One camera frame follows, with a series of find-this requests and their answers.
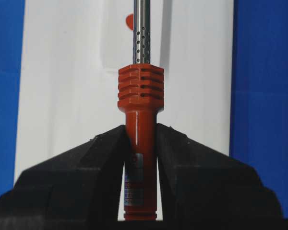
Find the orange handle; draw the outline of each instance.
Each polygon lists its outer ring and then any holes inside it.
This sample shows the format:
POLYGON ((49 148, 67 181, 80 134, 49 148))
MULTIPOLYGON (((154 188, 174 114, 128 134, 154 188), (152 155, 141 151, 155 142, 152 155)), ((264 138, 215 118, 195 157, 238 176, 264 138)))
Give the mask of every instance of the orange handle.
POLYGON ((125 219, 156 219, 156 115, 163 109, 162 68, 133 64, 119 70, 118 108, 126 114, 131 150, 125 161, 125 219))

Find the perforated metal tube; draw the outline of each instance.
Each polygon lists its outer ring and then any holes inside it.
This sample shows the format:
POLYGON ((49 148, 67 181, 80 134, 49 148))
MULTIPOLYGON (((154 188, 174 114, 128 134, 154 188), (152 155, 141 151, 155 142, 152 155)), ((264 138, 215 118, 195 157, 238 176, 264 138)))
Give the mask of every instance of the perforated metal tube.
POLYGON ((150 0, 134 0, 133 63, 150 63, 150 0))

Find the sticker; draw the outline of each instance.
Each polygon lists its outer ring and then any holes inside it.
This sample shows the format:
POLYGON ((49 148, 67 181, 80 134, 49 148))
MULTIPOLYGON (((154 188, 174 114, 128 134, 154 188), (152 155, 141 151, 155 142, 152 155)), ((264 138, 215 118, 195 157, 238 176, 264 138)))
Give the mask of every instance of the sticker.
POLYGON ((124 205, 140 206, 144 204, 143 180, 143 154, 132 154, 125 162, 124 205))
POLYGON ((125 188, 124 205, 140 206, 143 205, 144 192, 142 188, 125 188))

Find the white background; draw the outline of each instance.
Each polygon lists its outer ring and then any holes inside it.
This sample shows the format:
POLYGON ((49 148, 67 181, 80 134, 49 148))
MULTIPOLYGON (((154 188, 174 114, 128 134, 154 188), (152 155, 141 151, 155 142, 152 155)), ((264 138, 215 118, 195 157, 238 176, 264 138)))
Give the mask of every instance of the white background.
MULTIPOLYGON (((26 1, 15 180, 124 123, 117 72, 132 63, 132 11, 132 0, 26 1)), ((157 121, 226 155, 232 22, 233 0, 151 1, 151 63, 165 69, 157 121)))

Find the blue background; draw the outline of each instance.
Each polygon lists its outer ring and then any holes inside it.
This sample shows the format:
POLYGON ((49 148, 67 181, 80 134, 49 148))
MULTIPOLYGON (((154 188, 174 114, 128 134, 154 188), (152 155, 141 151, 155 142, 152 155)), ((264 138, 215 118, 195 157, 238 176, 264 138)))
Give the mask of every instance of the blue background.
POLYGON ((230 155, 288 218, 288 0, 237 0, 234 14, 230 155))
POLYGON ((14 180, 24 0, 0 0, 0 195, 14 180))

